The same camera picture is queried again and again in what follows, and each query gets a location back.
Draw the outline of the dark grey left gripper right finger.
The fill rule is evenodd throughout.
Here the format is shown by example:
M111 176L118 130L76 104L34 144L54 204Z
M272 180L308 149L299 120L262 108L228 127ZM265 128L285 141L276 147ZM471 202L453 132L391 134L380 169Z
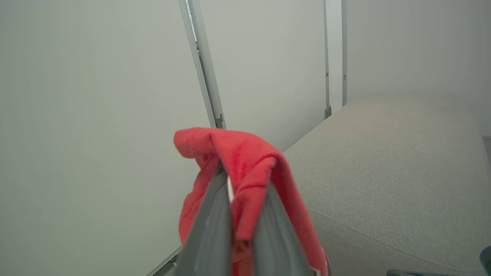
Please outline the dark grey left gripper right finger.
M305 251L273 183L267 194L252 240L255 276L314 276Z

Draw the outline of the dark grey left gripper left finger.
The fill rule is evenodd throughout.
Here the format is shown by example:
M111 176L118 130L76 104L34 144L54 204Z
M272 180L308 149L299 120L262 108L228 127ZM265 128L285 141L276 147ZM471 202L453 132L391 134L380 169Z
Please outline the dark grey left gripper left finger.
M175 276L231 276L228 174L219 162L177 259Z

